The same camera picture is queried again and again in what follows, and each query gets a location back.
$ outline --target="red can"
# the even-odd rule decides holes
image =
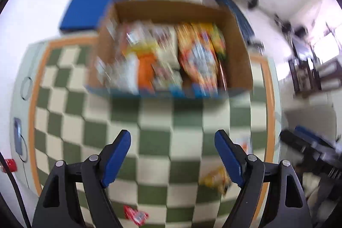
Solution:
[[[18,170],[17,165],[15,164],[15,161],[13,159],[5,159],[5,161],[11,172],[16,172]],[[1,164],[0,164],[0,169],[2,172],[6,172],[6,170]]]

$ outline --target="blue gripper pad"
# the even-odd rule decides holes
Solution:
[[[122,130],[121,132],[124,134],[121,136],[119,134],[113,142],[113,144],[116,145],[116,148],[104,168],[105,170],[101,183],[105,188],[108,187],[110,183],[114,182],[129,147],[131,146],[131,134],[126,130]]]
[[[240,188],[242,188],[245,184],[245,180],[242,176],[242,167],[235,158],[233,151],[230,149],[219,131],[215,133],[214,141],[216,150],[221,157],[230,179],[232,182],[236,183]]]

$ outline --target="blue curved object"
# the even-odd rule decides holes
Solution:
[[[101,180],[101,183],[105,188],[108,187],[110,183],[114,182],[130,146],[131,134],[128,131],[125,131],[105,166],[105,171]]]
[[[235,14],[236,20],[239,24],[242,37],[245,42],[249,40],[249,38],[254,36],[254,31],[247,21],[244,14],[241,12],[239,7],[233,2],[232,0],[215,0],[219,5],[223,4],[225,6],[228,6],[229,9]]]
[[[219,131],[215,133],[214,141],[216,150],[221,157],[221,160],[229,174],[231,181],[242,188],[245,184],[245,180],[242,176],[242,167],[236,159],[233,151],[230,149]]]

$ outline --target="orange package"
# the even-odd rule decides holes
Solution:
[[[138,56],[138,88],[154,92],[152,81],[154,79],[154,70],[152,65],[156,63],[156,57],[153,53]]]

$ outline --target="white floor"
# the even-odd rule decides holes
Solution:
[[[0,150],[7,158],[11,157],[8,134],[12,88],[25,48],[30,43],[60,36],[59,21],[68,2],[69,0],[9,0],[0,15]],[[240,7],[250,21],[256,37],[264,42],[265,55],[274,59],[278,79],[285,78],[289,73],[287,59],[292,53],[281,32],[263,12],[258,9],[249,11],[245,4],[240,4]],[[292,100],[292,81],[285,81],[282,81],[282,88],[286,92],[286,98]],[[19,186],[28,215],[32,219],[37,197]],[[10,182],[1,172],[0,191],[15,216],[24,225]]]

